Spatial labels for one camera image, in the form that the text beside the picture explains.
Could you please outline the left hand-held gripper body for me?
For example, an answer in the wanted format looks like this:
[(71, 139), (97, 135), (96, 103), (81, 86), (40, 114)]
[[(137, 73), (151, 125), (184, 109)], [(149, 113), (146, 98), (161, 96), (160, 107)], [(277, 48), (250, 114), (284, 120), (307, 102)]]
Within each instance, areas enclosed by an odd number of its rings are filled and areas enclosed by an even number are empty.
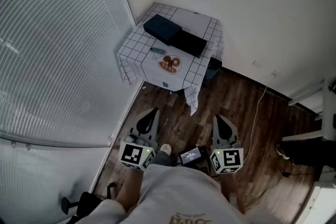
[(146, 170), (156, 155), (158, 131), (141, 134), (131, 128), (130, 134), (121, 142), (118, 160), (126, 167)]

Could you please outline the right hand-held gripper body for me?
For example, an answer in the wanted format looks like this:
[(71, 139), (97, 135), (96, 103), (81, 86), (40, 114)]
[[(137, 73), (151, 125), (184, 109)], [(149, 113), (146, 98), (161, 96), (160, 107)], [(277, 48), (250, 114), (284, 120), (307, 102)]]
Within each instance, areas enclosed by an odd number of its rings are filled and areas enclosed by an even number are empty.
[(217, 174), (233, 174), (240, 170), (244, 162), (244, 149), (240, 141), (229, 144), (218, 144), (214, 141), (211, 145), (210, 162)]

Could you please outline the black box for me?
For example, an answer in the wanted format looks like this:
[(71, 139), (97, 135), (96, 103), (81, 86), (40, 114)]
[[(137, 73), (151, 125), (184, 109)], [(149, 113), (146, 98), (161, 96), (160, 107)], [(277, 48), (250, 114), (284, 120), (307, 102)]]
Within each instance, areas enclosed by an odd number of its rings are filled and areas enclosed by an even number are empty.
[(199, 58), (207, 41), (184, 30), (179, 30), (169, 39), (169, 45)]

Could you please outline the dark blue rectangular tray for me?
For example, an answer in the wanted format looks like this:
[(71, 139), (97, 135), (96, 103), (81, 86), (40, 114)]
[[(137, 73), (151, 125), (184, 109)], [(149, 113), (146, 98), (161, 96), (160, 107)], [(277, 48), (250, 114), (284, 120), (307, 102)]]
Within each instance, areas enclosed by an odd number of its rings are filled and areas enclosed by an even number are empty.
[(145, 32), (155, 37), (162, 43), (170, 46), (173, 37), (182, 30), (182, 27), (167, 18), (156, 14), (143, 24)]

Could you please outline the person's left forearm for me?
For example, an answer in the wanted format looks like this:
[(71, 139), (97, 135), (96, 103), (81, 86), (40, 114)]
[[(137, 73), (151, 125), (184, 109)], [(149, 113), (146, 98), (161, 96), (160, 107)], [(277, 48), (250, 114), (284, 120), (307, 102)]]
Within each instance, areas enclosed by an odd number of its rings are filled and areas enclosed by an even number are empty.
[(123, 185), (115, 199), (125, 211), (129, 211), (139, 201), (143, 174), (142, 170), (133, 168), (125, 173)]

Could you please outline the person's right forearm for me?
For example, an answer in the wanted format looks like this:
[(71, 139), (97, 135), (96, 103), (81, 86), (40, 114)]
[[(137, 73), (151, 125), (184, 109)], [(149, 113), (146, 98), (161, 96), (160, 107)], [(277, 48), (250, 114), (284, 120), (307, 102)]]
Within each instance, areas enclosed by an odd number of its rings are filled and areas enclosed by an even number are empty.
[(246, 212), (243, 197), (239, 193), (238, 183), (234, 173), (220, 174), (219, 176), (221, 192), (228, 202), (238, 209), (243, 215)]

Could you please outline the person's grey trousers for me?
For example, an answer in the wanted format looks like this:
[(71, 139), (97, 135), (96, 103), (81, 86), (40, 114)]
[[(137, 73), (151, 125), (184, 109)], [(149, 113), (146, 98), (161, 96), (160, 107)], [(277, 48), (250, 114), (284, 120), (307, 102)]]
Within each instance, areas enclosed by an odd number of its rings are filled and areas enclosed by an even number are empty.
[(158, 151), (155, 157), (150, 162), (150, 165), (154, 164), (171, 167), (173, 165), (173, 162), (169, 154), (164, 151)]

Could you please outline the black device with screen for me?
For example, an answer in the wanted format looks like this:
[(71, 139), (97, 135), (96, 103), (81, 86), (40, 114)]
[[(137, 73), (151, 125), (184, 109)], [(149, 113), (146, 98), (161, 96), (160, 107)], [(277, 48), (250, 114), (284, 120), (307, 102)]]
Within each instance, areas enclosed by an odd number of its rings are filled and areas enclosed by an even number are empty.
[(182, 166), (194, 166), (205, 160), (203, 149), (199, 146), (179, 154)]

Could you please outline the black chair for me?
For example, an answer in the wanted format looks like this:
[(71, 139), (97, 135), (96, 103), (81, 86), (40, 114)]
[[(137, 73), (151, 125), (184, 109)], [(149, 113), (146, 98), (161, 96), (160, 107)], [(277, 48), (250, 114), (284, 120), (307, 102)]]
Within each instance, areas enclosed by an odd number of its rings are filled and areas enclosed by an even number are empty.
[(70, 202), (66, 197), (61, 199), (61, 211), (64, 214), (69, 214), (69, 209), (76, 207), (76, 213), (74, 216), (71, 217), (70, 221), (67, 224), (74, 224), (77, 221), (81, 220), (82, 218), (88, 216), (90, 213), (93, 212), (94, 209), (100, 205), (103, 200), (96, 195), (84, 192), (82, 193), (79, 201), (77, 202)]

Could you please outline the dark teal bin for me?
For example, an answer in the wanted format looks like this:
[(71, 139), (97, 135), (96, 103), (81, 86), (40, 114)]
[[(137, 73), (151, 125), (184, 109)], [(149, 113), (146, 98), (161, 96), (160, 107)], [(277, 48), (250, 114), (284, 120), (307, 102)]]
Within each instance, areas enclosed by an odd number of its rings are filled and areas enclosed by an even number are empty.
[(216, 58), (211, 57), (205, 72), (205, 80), (213, 79), (220, 68), (222, 67), (222, 62)]

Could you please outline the white black-checked tablecloth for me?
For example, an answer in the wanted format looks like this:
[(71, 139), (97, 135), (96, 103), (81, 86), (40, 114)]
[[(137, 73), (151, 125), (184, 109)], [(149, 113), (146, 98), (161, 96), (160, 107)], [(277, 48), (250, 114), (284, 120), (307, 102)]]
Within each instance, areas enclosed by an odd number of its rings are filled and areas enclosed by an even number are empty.
[[(143, 24), (156, 14), (166, 15), (171, 9), (176, 10), (178, 8), (164, 4), (153, 3), (152, 6), (141, 18), (139, 23), (131, 31), (131, 34), (126, 38), (125, 42), (117, 52), (117, 58), (121, 68), (122, 79), (127, 85), (130, 85), (136, 79), (142, 79), (144, 81), (147, 81), (144, 76), (144, 71), (141, 69), (141, 59), (146, 56), (146, 53), (150, 49), (148, 42), (154, 41), (154, 38), (144, 32)], [(218, 19), (211, 18), (211, 23), (209, 26), (211, 27), (211, 38), (208, 42), (212, 50), (211, 57), (222, 61), (224, 54), (224, 37), (222, 23)], [(190, 86), (186, 89), (182, 89), (184, 91), (186, 103), (191, 108), (191, 114), (194, 114), (197, 111), (198, 94), (200, 92), (201, 85)]]

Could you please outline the white metal shelf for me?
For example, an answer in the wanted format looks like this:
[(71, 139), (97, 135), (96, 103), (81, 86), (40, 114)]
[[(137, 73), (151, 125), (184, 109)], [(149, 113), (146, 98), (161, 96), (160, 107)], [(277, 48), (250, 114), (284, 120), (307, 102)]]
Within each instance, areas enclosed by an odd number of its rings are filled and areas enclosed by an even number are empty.
[(288, 102), (288, 105), (293, 106), (318, 92), (322, 93), (322, 111), (315, 117), (315, 120), (322, 121), (321, 129), (309, 133), (284, 136), (282, 138), (283, 142), (314, 138), (336, 141), (336, 76), (324, 78), (299, 89), (293, 94), (292, 100)]

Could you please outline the white framed glass door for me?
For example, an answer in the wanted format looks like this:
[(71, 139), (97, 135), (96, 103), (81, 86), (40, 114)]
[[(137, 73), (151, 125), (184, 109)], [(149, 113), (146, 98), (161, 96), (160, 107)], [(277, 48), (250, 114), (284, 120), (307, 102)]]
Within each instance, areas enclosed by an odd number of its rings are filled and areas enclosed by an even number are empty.
[(336, 214), (336, 187), (332, 182), (315, 182), (294, 224), (326, 224)]

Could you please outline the white food-print placemat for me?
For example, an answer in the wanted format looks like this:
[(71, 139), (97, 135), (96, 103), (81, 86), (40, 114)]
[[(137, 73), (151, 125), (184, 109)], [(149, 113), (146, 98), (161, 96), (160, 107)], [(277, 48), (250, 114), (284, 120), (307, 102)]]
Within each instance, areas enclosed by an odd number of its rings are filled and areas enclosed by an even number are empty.
[(150, 50), (141, 59), (141, 69), (146, 80), (156, 86), (171, 91), (179, 91), (190, 86), (200, 86), (210, 61), (212, 50), (209, 40), (211, 18), (184, 9), (169, 10), (166, 15), (161, 15), (182, 27), (182, 30), (207, 41), (199, 58), (194, 57), (173, 46), (168, 46), (158, 39), (149, 41), (152, 48), (165, 50), (165, 54), (153, 53)]

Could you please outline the white window blinds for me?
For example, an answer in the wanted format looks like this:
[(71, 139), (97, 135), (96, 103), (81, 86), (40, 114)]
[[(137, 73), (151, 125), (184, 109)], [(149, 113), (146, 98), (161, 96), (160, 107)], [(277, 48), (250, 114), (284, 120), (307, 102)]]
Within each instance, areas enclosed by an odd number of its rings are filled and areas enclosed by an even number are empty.
[(0, 0), (0, 138), (105, 147), (129, 90), (117, 50), (127, 0)]

